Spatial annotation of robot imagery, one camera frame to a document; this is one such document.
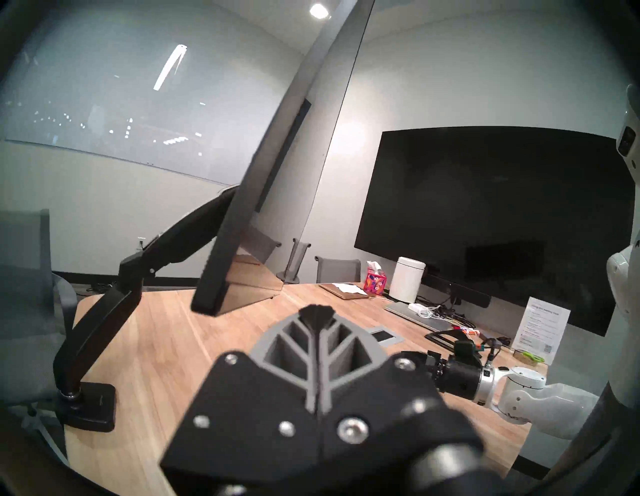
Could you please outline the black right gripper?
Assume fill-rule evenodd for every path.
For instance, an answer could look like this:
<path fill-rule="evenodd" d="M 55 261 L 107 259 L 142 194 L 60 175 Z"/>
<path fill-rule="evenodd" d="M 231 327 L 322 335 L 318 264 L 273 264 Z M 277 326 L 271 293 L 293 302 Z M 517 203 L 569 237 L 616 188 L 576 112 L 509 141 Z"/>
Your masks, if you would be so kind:
<path fill-rule="evenodd" d="M 439 392 L 474 400 L 483 375 L 477 354 L 454 353 L 444 359 L 440 353 L 428 351 L 426 368 Z"/>

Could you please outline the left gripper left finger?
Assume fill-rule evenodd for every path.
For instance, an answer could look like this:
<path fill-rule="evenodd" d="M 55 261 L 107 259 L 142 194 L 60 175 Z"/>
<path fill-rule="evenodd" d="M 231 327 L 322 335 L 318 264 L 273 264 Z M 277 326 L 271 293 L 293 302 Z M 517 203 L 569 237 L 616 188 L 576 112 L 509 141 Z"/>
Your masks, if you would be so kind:
<path fill-rule="evenodd" d="M 321 305 L 212 366 L 161 459 L 176 495 L 321 495 Z"/>

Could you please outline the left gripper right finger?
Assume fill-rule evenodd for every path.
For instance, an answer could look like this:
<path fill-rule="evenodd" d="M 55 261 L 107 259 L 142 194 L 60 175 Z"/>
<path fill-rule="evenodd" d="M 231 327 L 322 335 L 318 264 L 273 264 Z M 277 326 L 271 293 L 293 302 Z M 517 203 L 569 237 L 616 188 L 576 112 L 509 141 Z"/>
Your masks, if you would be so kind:
<path fill-rule="evenodd" d="M 450 409 L 433 383 L 435 359 L 401 352 L 376 367 L 366 331 L 339 342 L 349 321 L 318 306 L 318 412 L 322 413 L 318 478 L 477 478 L 483 442 L 467 418 Z M 370 363 L 364 365 L 365 357 Z"/>

